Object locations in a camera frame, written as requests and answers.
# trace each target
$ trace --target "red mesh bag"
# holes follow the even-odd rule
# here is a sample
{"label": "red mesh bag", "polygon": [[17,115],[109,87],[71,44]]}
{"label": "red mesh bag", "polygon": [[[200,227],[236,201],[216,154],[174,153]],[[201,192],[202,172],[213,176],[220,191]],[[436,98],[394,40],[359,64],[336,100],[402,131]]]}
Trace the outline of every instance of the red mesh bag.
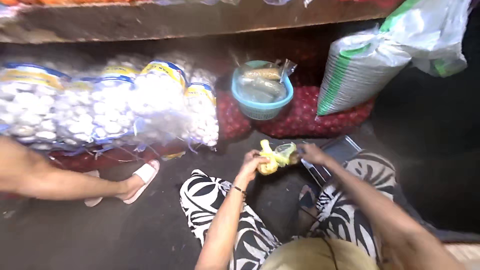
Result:
{"label": "red mesh bag", "polygon": [[136,147],[125,146],[114,148],[95,156],[93,152],[82,153],[75,156],[64,156],[63,151],[53,151],[50,153],[50,164],[60,168],[75,172],[89,172],[102,168],[109,168],[124,162],[143,160],[144,162],[157,159],[164,155],[176,154],[186,151],[188,146],[178,140],[166,146],[161,144],[152,144],[145,151],[134,151]]}
{"label": "red mesh bag", "polygon": [[255,121],[255,127],[271,137],[335,137],[346,134],[365,121],[373,108],[373,99],[347,111],[317,116],[316,86],[296,87],[292,101],[271,120]]}
{"label": "red mesh bag", "polygon": [[238,101],[234,99],[230,91],[217,92],[216,116],[219,140],[238,139],[252,129],[250,118],[240,111]]}

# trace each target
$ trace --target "wooden shelf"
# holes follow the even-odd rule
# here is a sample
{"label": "wooden shelf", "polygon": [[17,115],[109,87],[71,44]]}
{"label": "wooden shelf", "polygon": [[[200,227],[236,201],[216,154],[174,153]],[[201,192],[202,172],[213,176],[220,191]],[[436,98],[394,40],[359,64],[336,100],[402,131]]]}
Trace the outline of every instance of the wooden shelf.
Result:
{"label": "wooden shelf", "polygon": [[302,0],[283,6],[241,0],[160,6],[153,2],[32,7],[3,24],[0,42],[48,43],[165,39],[321,25],[386,17],[399,4],[380,8],[375,2]]}

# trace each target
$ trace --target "metal tray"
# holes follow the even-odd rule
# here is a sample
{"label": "metal tray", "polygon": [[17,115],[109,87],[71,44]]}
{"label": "metal tray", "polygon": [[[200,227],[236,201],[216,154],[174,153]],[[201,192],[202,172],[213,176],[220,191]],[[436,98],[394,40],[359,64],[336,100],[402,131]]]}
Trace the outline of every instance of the metal tray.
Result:
{"label": "metal tray", "polygon": [[[344,164],[362,151],[362,148],[360,148],[348,135],[332,140],[320,148],[340,164]],[[323,187],[332,178],[332,174],[324,166],[313,165],[303,159],[301,162],[320,187]]]}

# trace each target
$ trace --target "bracelet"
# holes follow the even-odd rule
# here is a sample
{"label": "bracelet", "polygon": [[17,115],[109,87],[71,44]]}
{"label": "bracelet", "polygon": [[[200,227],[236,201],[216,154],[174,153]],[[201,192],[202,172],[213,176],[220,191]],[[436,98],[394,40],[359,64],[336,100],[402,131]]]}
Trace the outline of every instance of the bracelet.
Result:
{"label": "bracelet", "polygon": [[240,192],[243,194],[243,199],[245,200],[245,197],[247,196],[247,192],[241,190],[239,187],[237,187],[237,186],[235,186],[235,185],[233,186],[233,188],[235,188],[236,190],[240,191]]}

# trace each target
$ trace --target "black and white patterned pants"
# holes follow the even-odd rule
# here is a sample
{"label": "black and white patterned pants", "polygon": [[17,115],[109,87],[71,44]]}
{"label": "black and white patterned pants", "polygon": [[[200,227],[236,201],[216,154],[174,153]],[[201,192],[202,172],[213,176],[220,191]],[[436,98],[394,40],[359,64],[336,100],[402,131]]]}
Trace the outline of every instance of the black and white patterned pants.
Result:
{"label": "black and white patterned pants", "polygon": [[[395,169],[385,158],[364,151],[347,162],[345,169],[393,199]],[[231,186],[228,181],[208,177],[201,170],[194,170],[191,178],[180,189],[180,204],[188,218],[188,226],[195,237],[200,239],[202,246],[210,223]],[[350,241],[378,261],[378,246],[370,223],[335,183],[324,187],[316,206],[320,213],[317,217],[319,221],[312,226],[309,233],[311,237],[322,235]],[[229,269],[258,270],[280,245],[282,244],[265,228],[257,214],[243,203]]]}

